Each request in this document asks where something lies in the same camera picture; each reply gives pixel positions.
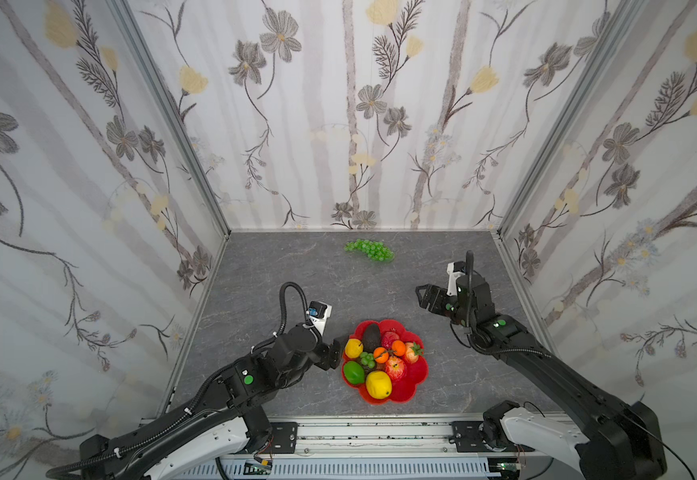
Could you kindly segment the green lime fruit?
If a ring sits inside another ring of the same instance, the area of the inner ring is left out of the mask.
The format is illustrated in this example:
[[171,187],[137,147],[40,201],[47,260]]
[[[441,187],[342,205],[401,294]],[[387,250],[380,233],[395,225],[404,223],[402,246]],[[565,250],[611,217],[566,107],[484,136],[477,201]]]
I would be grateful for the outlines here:
[[366,372],[361,364],[356,361],[348,361],[342,368],[342,376],[352,386],[363,385],[366,381]]

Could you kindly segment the dark avocado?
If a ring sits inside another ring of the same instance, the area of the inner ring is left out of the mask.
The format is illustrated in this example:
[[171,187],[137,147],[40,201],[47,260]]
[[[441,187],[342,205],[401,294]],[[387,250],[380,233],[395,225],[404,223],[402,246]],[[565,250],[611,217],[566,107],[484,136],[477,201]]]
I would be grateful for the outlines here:
[[371,323],[367,326],[362,337],[362,344],[364,352],[370,354],[382,346],[382,332],[378,323]]

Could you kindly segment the orange tangerine with stem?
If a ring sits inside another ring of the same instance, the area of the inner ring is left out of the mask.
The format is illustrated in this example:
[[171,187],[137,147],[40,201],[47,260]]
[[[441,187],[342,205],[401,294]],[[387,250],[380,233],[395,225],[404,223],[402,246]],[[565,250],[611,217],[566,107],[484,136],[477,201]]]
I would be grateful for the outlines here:
[[374,350],[373,358],[376,364],[386,364],[390,358],[390,352],[384,347],[379,347]]

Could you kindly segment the yellow lemon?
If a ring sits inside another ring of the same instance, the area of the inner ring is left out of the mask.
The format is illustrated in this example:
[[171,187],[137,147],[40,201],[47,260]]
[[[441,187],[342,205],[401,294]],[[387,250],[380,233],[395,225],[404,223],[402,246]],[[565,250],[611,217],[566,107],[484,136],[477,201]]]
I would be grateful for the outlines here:
[[365,387],[370,398],[385,400],[393,392],[390,376],[384,371],[373,371],[367,375]]

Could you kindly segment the dark red pomegranate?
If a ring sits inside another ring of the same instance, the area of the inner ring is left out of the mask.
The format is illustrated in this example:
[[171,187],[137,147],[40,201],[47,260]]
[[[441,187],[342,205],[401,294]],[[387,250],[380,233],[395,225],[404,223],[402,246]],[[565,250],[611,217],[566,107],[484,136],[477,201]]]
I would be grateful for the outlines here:
[[400,340],[400,335],[394,331],[384,332],[382,335],[382,348],[392,350],[396,341]]

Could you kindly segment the plain orange tangerine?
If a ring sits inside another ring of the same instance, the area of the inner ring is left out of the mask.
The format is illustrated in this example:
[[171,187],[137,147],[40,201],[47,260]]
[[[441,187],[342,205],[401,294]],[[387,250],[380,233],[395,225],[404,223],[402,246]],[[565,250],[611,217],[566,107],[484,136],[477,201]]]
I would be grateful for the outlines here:
[[394,354],[394,356],[398,358],[404,358],[405,355],[407,354],[408,351],[408,346],[405,342],[402,342],[402,340],[396,340],[393,342],[391,346],[391,352]]

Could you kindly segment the red apple fruit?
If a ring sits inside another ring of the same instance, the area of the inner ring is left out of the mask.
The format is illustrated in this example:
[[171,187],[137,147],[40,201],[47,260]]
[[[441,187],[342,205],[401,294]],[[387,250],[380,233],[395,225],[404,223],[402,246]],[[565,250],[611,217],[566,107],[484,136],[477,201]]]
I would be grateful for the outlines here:
[[392,356],[386,362],[385,371],[392,382],[401,381],[407,374],[407,364],[401,358]]

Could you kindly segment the green grape bunch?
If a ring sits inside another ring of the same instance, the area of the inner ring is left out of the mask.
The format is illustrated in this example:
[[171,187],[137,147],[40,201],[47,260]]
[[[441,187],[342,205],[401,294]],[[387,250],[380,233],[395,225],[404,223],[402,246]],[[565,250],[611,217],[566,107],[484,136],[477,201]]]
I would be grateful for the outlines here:
[[350,241],[344,246],[348,253],[362,253],[366,258],[376,262],[391,262],[395,259],[392,249],[382,241],[359,239]]

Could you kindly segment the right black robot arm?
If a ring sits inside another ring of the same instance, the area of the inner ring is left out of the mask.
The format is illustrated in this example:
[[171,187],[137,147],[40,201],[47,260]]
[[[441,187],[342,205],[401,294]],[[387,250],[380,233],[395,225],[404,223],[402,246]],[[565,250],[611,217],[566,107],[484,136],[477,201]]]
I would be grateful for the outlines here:
[[470,348],[522,373],[572,421],[566,425],[504,401],[483,415],[478,438],[488,448],[527,446],[587,479],[658,479],[667,473],[655,412],[602,390],[542,346],[522,323],[498,314],[488,284],[470,286],[462,277],[453,289],[427,284],[416,294],[432,314],[466,323]]

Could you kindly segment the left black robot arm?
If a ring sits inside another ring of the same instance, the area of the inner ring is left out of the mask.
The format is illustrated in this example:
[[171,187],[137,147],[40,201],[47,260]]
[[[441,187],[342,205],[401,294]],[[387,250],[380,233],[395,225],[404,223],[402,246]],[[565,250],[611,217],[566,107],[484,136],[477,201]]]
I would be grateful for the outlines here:
[[304,322],[274,334],[250,353],[210,374],[186,403],[130,433],[108,439],[92,436],[80,444],[80,461],[46,472],[48,479],[158,479],[175,470],[172,459],[190,449],[190,461],[200,463],[200,436],[240,420],[242,444],[255,452],[268,443],[272,426],[262,406],[280,390],[300,382],[312,366],[338,368],[348,336],[326,343],[318,327]]

